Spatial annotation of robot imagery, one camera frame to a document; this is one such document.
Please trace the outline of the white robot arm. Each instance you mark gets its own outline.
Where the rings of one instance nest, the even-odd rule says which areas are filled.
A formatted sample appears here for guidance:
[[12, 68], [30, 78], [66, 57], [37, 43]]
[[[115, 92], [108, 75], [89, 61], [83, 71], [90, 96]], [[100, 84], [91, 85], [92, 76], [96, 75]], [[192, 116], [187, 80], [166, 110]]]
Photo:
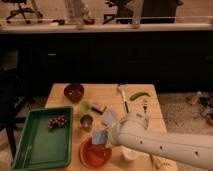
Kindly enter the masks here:
[[149, 131], [148, 124], [146, 113], [129, 112], [109, 127], [108, 141], [114, 146], [213, 170], [213, 136]]

